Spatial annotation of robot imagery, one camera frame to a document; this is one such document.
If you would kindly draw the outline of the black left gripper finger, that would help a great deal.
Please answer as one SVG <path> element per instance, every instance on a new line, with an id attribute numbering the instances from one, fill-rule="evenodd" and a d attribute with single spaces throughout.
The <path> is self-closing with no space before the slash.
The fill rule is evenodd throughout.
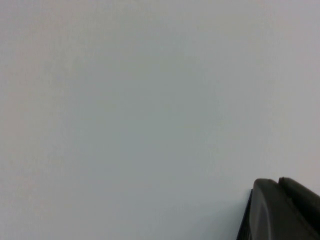
<path id="1" fill-rule="evenodd" d="M 318 240 L 319 195 L 288 177 L 256 179 L 236 238 Z"/>

